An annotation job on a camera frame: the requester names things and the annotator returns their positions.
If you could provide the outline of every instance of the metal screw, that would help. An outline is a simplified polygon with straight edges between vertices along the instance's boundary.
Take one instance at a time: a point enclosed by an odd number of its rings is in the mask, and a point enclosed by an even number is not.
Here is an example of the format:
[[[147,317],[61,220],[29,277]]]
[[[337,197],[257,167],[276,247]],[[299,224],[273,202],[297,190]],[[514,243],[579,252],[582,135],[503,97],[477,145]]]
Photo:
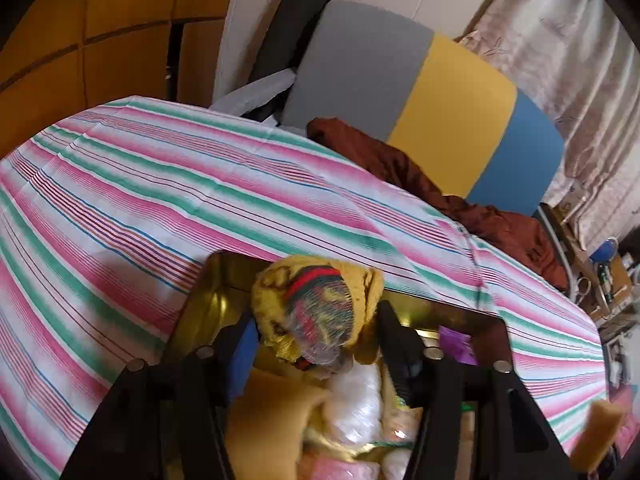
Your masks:
[[[146,363],[144,359],[132,359],[127,363],[127,370],[129,370],[129,372],[139,372],[145,367],[145,365]]]
[[[494,363],[494,370],[496,372],[500,372],[501,374],[508,374],[513,370],[513,366],[507,361],[496,361]]]
[[[444,352],[437,346],[430,346],[428,348],[425,348],[422,353],[427,359],[432,359],[434,361],[438,361],[444,357]]]
[[[209,359],[213,357],[213,348],[210,346],[201,346],[196,350],[196,355],[202,360]]]

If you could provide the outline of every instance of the curtain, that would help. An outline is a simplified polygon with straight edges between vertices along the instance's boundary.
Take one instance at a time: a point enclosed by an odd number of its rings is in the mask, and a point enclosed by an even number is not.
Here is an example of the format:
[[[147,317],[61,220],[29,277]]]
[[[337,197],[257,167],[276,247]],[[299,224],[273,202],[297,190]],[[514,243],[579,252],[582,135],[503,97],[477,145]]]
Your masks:
[[[574,231],[591,251],[640,208],[640,55],[604,0],[494,0],[462,39],[554,121],[564,157],[544,201],[574,179]]]

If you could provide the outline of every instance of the purple package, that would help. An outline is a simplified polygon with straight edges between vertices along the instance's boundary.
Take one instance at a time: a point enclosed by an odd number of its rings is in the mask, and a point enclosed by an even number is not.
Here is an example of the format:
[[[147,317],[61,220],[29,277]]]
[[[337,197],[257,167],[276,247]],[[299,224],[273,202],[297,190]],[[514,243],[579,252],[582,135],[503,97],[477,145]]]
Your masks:
[[[440,336],[440,349],[444,355],[453,357],[459,363],[477,365],[476,356],[471,348],[471,336],[456,332],[445,326],[438,327]]]

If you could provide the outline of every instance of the brown cloth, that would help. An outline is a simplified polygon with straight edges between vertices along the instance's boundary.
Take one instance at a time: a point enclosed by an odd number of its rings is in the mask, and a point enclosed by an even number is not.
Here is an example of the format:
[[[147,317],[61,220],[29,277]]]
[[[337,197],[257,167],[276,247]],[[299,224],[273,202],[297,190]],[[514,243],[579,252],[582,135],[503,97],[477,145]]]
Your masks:
[[[535,218],[500,211],[493,206],[470,205],[459,196],[445,196],[404,152],[343,123],[316,118],[306,126],[309,139],[340,153],[380,180],[401,187],[424,200],[467,231],[529,267],[558,290],[567,290],[568,278],[556,259],[553,245]]]

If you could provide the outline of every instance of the striped tablecloth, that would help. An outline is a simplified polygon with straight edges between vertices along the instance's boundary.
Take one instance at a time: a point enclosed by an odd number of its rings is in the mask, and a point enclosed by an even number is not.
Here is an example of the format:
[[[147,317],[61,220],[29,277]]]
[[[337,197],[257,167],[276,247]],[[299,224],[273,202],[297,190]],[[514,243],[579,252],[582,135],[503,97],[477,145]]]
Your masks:
[[[276,128],[122,99],[0,162],[0,208],[0,427],[41,478],[59,476],[124,364],[158,360],[222,249],[353,260],[389,288],[498,313],[566,448],[606,396],[579,308],[424,202]]]

